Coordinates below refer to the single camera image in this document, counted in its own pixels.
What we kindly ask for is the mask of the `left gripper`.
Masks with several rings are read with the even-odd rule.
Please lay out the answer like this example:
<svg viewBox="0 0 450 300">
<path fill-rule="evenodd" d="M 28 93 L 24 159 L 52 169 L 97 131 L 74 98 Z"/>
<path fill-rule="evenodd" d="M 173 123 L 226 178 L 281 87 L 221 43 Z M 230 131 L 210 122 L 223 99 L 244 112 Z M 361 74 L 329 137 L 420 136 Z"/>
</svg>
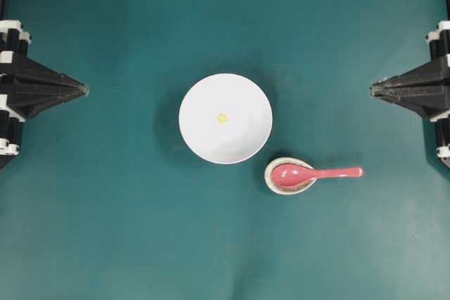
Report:
<svg viewBox="0 0 450 300">
<path fill-rule="evenodd" d="M 19 20 L 1 20 L 1 168 L 20 154 L 23 127 L 45 110 L 89 95 L 86 85 L 26 57 L 32 38 Z M 66 93 L 14 92 L 17 79 L 66 86 Z"/>
</svg>

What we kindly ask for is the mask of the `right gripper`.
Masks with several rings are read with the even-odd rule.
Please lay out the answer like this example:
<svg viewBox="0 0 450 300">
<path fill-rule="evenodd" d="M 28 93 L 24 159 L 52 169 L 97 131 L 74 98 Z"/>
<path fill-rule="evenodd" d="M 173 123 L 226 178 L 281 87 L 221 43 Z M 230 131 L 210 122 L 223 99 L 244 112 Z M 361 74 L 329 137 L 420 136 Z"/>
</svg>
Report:
<svg viewBox="0 0 450 300">
<path fill-rule="evenodd" d="M 436 152 L 449 168 L 449 21 L 438 23 L 426 42 L 431 61 L 401 75 L 381 80 L 371 86 L 371 96 L 404 107 L 435 125 Z M 444 91 L 396 89 L 442 85 Z"/>
</svg>

